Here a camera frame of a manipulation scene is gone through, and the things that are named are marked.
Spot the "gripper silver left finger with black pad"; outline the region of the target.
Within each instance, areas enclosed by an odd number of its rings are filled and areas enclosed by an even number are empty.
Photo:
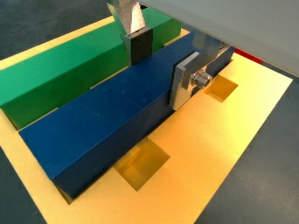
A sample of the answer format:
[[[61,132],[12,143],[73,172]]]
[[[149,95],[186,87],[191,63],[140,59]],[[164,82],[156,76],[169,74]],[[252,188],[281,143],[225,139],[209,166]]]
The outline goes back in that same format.
[[[152,54],[153,29],[145,25],[140,3],[136,0],[106,0],[125,44],[128,64],[133,65]]]

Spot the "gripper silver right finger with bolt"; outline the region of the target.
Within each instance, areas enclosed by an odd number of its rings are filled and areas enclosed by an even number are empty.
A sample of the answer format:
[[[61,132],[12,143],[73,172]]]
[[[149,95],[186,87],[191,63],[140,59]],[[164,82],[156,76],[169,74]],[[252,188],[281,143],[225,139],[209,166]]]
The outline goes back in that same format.
[[[228,44],[200,31],[192,35],[192,46],[196,51],[178,61],[172,72],[169,106],[173,110],[191,99],[195,88],[203,89],[209,85],[212,75],[207,67],[229,49]]]

